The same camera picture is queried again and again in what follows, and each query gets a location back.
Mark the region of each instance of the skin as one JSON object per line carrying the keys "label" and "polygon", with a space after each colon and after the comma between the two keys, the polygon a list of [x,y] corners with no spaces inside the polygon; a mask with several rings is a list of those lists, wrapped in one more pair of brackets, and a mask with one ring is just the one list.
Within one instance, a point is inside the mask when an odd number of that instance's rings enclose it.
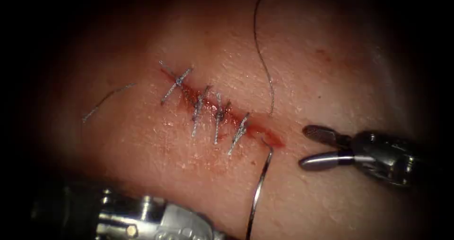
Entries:
{"label": "skin", "polygon": [[[196,137],[192,110],[159,61],[196,90],[230,100],[280,137],[257,207],[252,239],[401,239],[421,226],[411,194],[378,184],[353,167],[302,171],[299,159],[330,148],[301,134],[321,124],[342,134],[364,129],[421,140],[425,117],[408,85],[405,60],[367,0],[263,0],[257,36],[272,76],[275,108],[252,33],[256,0],[135,0],[92,17],[62,48],[37,94],[36,138],[65,170],[117,183],[204,213],[218,230],[244,238],[268,149],[236,129],[213,144],[204,107]],[[108,92],[115,93],[86,123]],[[213,93],[208,98],[215,101]]]}

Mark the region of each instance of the blood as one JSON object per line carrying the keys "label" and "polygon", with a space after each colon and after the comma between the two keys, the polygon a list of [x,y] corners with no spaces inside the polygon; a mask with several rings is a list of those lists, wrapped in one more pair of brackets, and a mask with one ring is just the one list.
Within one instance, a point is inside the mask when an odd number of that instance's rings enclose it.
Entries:
{"label": "blood", "polygon": [[[164,75],[171,82],[175,82],[175,77],[172,76],[170,73],[168,73],[166,70],[161,69],[161,72],[164,73]],[[200,94],[202,94],[202,91],[195,90],[192,87],[190,87],[184,83],[182,83],[181,88],[179,88],[179,89],[183,94],[183,99],[187,105],[187,108],[192,113],[192,111],[194,110],[194,104],[197,103],[197,97]],[[203,100],[203,103],[204,103],[205,107],[210,110],[211,116],[213,118],[216,118],[216,112],[218,111],[218,106],[217,106],[218,102],[210,101],[209,99],[205,98]],[[238,111],[238,110],[235,110],[235,108],[232,108],[232,106],[230,106],[226,110],[224,118],[223,118],[222,122],[220,122],[220,126],[230,124],[237,129],[240,125],[241,120],[246,115],[246,113],[241,113],[241,114],[235,113],[236,111]],[[248,123],[248,125],[247,125],[247,131],[246,131],[245,137],[255,139],[255,140],[260,140],[261,138],[263,138],[263,140],[267,144],[269,144],[270,146],[272,146],[274,148],[285,147],[285,144],[280,140],[280,138],[275,133],[273,133],[273,131],[271,129],[268,129],[267,127],[262,126],[258,123],[251,123],[249,120],[246,123]],[[220,137],[219,139],[225,138],[224,135],[220,135],[219,137]]]}

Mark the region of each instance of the forceps jaw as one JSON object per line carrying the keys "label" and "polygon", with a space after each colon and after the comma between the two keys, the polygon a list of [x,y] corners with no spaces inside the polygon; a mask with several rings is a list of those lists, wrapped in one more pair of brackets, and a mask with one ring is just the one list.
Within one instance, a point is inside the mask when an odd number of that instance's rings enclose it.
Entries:
{"label": "forceps jaw", "polygon": [[338,165],[355,163],[372,163],[375,159],[369,156],[356,156],[352,150],[341,150],[314,154],[299,161],[299,166],[306,171],[324,171]]}

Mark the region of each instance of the wound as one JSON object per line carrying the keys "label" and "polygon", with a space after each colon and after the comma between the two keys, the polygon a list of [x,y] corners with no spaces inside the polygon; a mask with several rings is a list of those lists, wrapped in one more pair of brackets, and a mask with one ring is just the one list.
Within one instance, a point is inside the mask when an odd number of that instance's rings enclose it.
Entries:
{"label": "wound", "polygon": [[[161,72],[166,76],[166,78],[175,83],[175,77],[170,74],[165,69],[161,69]],[[186,104],[186,108],[189,114],[194,114],[194,104],[198,102],[198,98],[200,95],[203,95],[205,92],[196,90],[193,87],[189,86],[188,84],[181,83],[179,86],[180,92],[183,94],[181,99]],[[218,100],[210,100],[207,97],[202,100],[203,105],[205,108],[208,108],[210,111],[211,117],[213,117],[214,121],[216,122],[216,117],[219,117],[219,112],[222,112],[222,120],[219,121],[218,128],[222,129],[224,125],[230,124],[235,129],[240,128],[240,124],[246,115],[246,112],[241,112],[238,109],[235,109],[232,103],[229,100],[224,105],[221,104],[221,108],[219,108]],[[219,134],[217,142],[220,141],[224,136]],[[260,144],[263,142],[260,139],[266,141],[269,146],[274,148],[282,148],[285,147],[285,144],[281,141],[281,138],[274,133],[271,129],[267,128],[265,125],[261,125],[260,123],[256,123],[253,120],[248,120],[247,124],[247,131],[244,133],[245,138],[254,139],[259,141]]]}

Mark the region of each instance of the surgical stitch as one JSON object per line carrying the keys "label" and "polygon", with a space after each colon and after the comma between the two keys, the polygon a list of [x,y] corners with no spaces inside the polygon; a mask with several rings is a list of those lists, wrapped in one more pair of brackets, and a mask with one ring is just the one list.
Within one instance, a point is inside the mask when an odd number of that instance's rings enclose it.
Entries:
{"label": "surgical stitch", "polygon": [[249,113],[246,113],[244,118],[241,120],[240,126],[239,126],[238,130],[236,131],[235,136],[233,137],[232,145],[230,146],[230,149],[229,149],[227,155],[229,155],[229,156],[232,155],[232,151],[233,151],[233,148],[235,147],[236,143],[240,140],[241,136],[243,136],[246,133],[246,128],[247,128],[246,121],[247,121],[248,117],[249,117]]}
{"label": "surgical stitch", "polygon": [[[162,62],[162,61],[159,61],[159,63],[165,67],[166,69],[168,69],[168,67]],[[176,88],[176,87],[181,87],[181,84],[183,83],[183,80],[184,78],[186,78],[186,76],[188,76],[188,74],[192,71],[192,68],[188,68],[186,69],[186,71],[178,78],[176,78],[175,80],[175,83],[170,87],[169,91],[167,92],[167,94],[164,95],[164,97],[161,99],[161,105],[164,104],[165,100],[167,99],[168,96],[170,96],[170,94],[173,92],[173,90]]]}
{"label": "surgical stitch", "polygon": [[200,94],[197,97],[197,102],[194,105],[194,114],[192,115],[192,120],[194,121],[194,128],[192,129],[192,137],[195,137],[195,131],[197,129],[197,125],[199,123],[199,114],[202,110],[203,106],[203,99],[205,99],[205,96],[208,93],[208,90],[211,88],[211,86],[206,86],[205,91],[203,91],[202,94]]}
{"label": "surgical stitch", "polygon": [[214,144],[218,144],[219,124],[224,119],[224,116],[225,116],[226,112],[229,110],[230,105],[231,105],[230,101],[228,101],[225,109],[223,110],[222,103],[221,103],[221,94],[216,93],[216,98],[218,100],[218,109],[216,111],[216,131],[214,133]]}

